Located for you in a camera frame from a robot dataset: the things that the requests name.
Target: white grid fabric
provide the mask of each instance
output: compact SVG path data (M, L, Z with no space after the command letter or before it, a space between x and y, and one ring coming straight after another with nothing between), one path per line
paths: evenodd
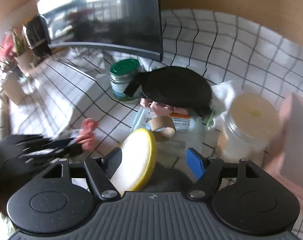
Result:
M82 158L105 155L129 135L140 107L138 102L119 102L110 86L110 66L130 57L139 59L146 71L171 65L192 69L211 85L239 80L244 91L260 94L276 109L291 92L303 96L303 48L278 33L241 17L207 10L162 11L162 25L161 63L87 48L71 48L45 60L32 74L34 92L21 106L11 104L13 133L56 136L65 129L80 128L83 119L92 117L99 121L97 145ZM218 130L204 134L203 156L215 154L218 135ZM262 166L266 154L257 154L253 161ZM157 158L165 167L180 169L195 180L184 160ZM231 183L224 179L222 187ZM293 233L303 239L303 216Z

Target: brown tape roll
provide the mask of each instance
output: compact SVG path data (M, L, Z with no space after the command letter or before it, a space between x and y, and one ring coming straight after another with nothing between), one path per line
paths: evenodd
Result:
M176 134L173 119L169 116L157 116L149 121L149 126L158 142L167 141Z

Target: green plant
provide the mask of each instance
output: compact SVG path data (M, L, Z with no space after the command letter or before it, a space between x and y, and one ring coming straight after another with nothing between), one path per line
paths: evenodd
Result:
M18 56L24 54L27 50L26 39L24 33L18 33L16 29L11 30L13 34L13 42L15 44L15 52Z

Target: potted plant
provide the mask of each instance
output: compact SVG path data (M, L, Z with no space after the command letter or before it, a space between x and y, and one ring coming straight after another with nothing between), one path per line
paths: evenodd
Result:
M14 51L16 53L16 61L20 70L26 74L31 68L31 62L34 59L31 51L27 47L27 42L23 31L18 33L16 29L11 30L13 34Z

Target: jar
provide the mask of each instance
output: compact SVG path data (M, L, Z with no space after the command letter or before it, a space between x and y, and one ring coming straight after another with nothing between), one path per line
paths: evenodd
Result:
M137 90L133 97L124 94L125 89L140 72L140 64L136 59L128 58L114 63L110 69L110 83L114 96L120 101L133 101L140 97L141 90Z
M225 162L250 159L263 151L279 131L280 120L272 104L256 94L242 94L231 104L217 153Z

